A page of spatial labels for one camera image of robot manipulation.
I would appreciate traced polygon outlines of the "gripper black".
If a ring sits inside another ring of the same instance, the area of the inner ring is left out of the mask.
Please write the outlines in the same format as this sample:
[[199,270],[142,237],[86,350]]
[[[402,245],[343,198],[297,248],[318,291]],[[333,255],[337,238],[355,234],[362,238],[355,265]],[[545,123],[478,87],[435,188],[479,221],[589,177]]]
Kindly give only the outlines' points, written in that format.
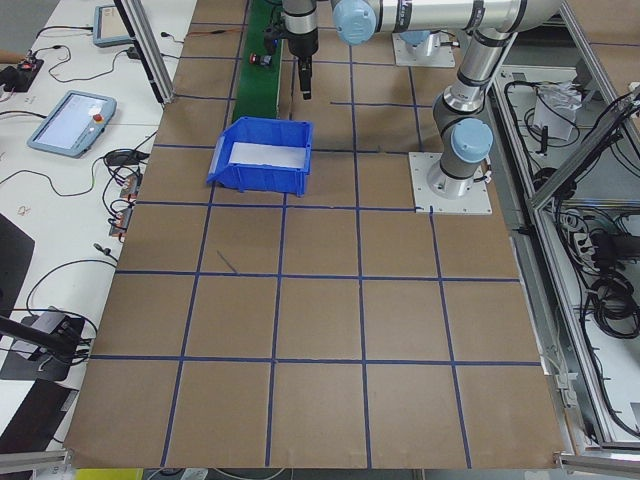
[[298,57],[299,86],[304,100],[312,98],[312,56],[318,51],[318,29],[304,34],[289,31],[284,23],[272,23],[264,29],[264,47],[273,55],[279,40],[285,39],[289,52]]

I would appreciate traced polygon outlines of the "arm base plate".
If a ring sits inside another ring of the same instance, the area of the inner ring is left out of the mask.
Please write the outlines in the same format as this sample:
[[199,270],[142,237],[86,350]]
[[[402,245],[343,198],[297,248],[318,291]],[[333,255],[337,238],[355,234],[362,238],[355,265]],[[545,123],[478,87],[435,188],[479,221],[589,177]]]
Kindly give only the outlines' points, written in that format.
[[453,68],[455,39],[443,31],[406,31],[392,34],[398,66]]
[[487,183],[477,165],[467,179],[448,177],[440,165],[441,153],[410,152],[414,209],[417,213],[441,215],[491,215]]

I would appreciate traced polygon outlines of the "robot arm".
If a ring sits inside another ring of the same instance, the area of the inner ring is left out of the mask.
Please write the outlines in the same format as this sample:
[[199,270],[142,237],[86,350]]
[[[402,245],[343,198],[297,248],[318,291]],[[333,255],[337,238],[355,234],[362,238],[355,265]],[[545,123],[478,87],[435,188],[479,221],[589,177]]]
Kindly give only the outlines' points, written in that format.
[[400,33],[405,50],[415,59],[432,58],[448,47],[458,47],[457,37],[442,30],[413,30]]
[[558,1],[334,1],[332,20],[346,44],[374,35],[454,29],[470,38],[451,77],[433,101],[432,114],[443,151],[427,174],[430,190],[447,200],[465,196],[493,144],[491,128],[479,118],[486,92],[512,40],[556,14]]

